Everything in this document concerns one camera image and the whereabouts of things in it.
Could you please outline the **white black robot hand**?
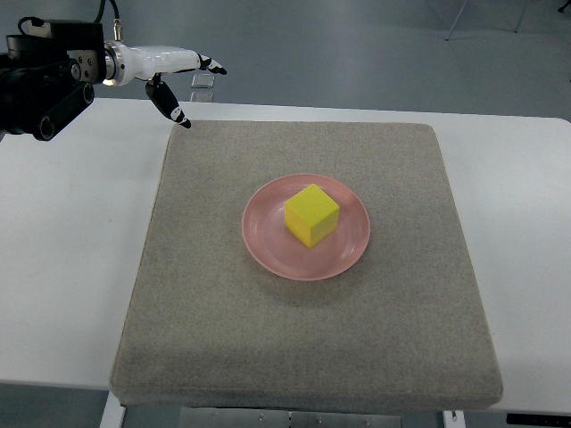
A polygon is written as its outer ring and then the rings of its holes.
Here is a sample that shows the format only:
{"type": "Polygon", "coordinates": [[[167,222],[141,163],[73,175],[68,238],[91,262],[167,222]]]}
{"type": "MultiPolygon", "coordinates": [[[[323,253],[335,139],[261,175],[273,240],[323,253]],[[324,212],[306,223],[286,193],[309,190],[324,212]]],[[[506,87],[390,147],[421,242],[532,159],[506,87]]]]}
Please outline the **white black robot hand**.
{"type": "Polygon", "coordinates": [[[182,111],[169,86],[161,80],[161,76],[194,70],[207,70],[220,75],[227,73],[226,69],[211,57],[180,47],[129,47],[119,41],[112,41],[105,44],[104,50],[105,85],[125,86],[134,79],[143,80],[145,93],[157,110],[183,128],[192,127],[191,121],[182,111]]]}

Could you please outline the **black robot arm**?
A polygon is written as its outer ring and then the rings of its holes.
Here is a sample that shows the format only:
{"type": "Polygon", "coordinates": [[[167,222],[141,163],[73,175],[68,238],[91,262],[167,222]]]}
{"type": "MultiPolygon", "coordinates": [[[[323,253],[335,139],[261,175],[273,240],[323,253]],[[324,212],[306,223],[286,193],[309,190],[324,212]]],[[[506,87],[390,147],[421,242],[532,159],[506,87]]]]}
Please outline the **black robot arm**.
{"type": "Polygon", "coordinates": [[[25,16],[1,54],[1,135],[49,141],[95,99],[118,70],[103,37],[105,6],[93,21],[25,16]]]}

